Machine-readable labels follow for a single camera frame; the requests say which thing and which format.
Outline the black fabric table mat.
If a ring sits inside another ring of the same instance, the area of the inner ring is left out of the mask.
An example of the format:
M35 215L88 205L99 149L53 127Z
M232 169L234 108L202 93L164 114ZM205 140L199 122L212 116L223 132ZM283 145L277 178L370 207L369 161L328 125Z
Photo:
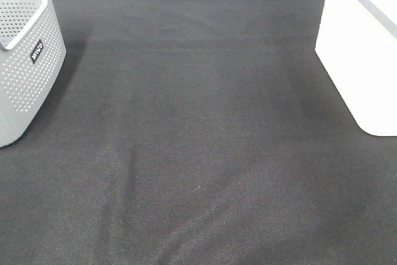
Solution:
M53 0L66 58L1 150L2 264L395 264L396 139L314 52L324 0Z

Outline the white plastic storage bin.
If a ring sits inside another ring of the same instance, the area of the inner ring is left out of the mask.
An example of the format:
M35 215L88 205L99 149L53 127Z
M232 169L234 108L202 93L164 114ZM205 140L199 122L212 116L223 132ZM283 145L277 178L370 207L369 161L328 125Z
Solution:
M324 0L315 52L357 125L396 136L396 0Z

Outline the grey perforated plastic basket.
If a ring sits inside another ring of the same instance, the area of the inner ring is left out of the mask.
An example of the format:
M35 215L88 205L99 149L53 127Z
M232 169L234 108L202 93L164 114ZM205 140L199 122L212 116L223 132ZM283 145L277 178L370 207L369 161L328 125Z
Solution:
M18 140L66 56L52 0L1 0L1 146Z

